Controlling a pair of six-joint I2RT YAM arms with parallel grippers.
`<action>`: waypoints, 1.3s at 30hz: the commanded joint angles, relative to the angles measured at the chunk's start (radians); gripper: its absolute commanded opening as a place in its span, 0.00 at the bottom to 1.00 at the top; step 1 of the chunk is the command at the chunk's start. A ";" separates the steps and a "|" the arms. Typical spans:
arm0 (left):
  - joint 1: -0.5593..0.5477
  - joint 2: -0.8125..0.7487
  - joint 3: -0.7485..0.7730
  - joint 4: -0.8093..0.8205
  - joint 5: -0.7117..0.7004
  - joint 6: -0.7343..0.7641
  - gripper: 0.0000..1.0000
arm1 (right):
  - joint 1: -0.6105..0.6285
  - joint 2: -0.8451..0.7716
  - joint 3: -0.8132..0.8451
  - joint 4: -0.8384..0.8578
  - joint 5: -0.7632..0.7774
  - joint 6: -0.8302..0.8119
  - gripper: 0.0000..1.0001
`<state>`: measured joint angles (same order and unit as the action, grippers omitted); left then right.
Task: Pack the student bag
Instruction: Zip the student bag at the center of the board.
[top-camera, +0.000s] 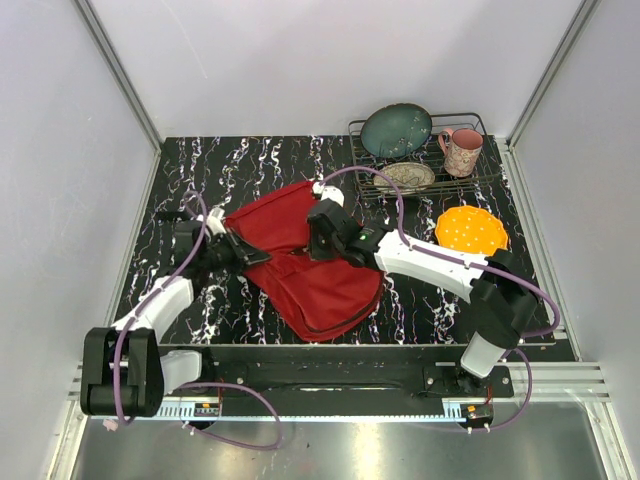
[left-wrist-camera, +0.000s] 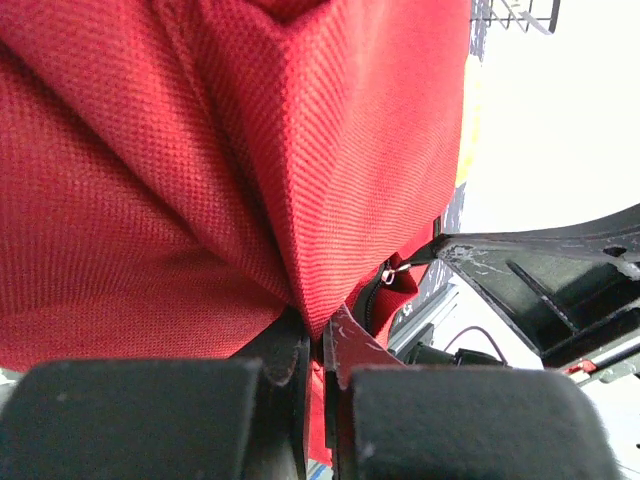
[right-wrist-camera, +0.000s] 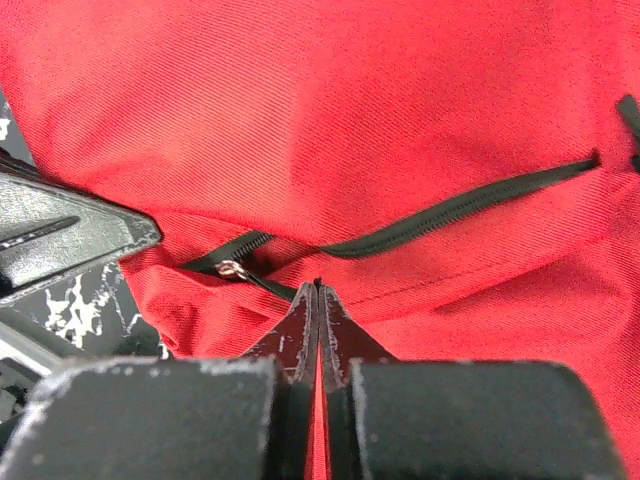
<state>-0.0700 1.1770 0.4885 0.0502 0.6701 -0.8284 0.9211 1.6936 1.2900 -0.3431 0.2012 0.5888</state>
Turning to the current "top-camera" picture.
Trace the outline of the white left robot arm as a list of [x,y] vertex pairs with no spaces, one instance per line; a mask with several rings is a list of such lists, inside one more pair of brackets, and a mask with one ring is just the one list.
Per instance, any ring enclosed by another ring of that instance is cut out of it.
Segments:
[[218,270],[246,270],[271,255],[220,222],[180,221],[173,227],[170,264],[159,271],[150,292],[110,327],[85,336],[80,406],[90,416],[125,423],[152,417],[165,394],[184,386],[196,396],[215,386],[216,372],[193,350],[162,355],[159,341],[178,315],[197,299]]

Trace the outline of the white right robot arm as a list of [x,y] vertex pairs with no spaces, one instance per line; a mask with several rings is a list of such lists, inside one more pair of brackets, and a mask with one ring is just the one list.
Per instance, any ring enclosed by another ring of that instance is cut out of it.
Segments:
[[494,365],[518,346],[539,303],[534,287],[510,272],[511,253],[504,249],[486,257],[406,237],[388,226],[362,226],[331,199],[313,206],[307,223],[316,261],[340,258],[356,268],[405,275],[470,304],[474,333],[453,374],[463,395],[488,387]]

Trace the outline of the red student backpack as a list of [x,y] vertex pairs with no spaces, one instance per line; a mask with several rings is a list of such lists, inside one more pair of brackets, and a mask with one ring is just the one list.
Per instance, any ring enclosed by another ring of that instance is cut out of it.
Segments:
[[377,307],[383,274],[337,258],[314,261],[308,253],[307,215],[318,203],[309,181],[269,193],[224,220],[227,230],[268,252],[264,264],[236,270],[259,287],[302,340],[332,340]]

